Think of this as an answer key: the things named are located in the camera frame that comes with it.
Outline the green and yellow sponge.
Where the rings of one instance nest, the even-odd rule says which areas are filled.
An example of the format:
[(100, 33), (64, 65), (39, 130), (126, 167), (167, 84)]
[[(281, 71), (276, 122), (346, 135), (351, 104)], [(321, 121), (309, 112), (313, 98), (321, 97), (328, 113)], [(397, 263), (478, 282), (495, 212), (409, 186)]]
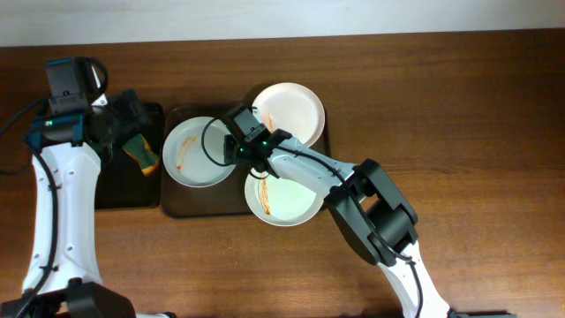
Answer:
[(153, 174), (160, 165), (160, 157), (152, 150), (142, 134), (130, 138), (122, 146), (123, 151), (140, 167), (145, 177)]

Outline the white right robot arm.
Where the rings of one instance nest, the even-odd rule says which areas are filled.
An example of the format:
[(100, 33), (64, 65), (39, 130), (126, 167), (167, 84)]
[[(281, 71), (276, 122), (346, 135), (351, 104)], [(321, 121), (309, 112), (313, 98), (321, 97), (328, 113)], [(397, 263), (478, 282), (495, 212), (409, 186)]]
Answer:
[(438, 293), (422, 260), (416, 212), (378, 163), (336, 161), (282, 130), (257, 134), (254, 141), (228, 135), (224, 158), (322, 196), (350, 248), (384, 272), (403, 316), (460, 316)]

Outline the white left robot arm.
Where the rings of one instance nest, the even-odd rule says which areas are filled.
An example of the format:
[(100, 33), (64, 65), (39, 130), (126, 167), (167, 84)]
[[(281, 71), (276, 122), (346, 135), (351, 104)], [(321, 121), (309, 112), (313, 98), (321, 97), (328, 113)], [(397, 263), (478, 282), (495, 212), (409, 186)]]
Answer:
[(102, 159), (95, 146), (137, 137), (150, 125), (132, 91), (107, 104), (72, 98), (69, 110), (40, 99), (26, 134), (36, 182), (34, 247), (19, 299), (1, 305), (3, 317), (135, 317), (128, 298), (102, 284), (94, 239), (94, 201)]

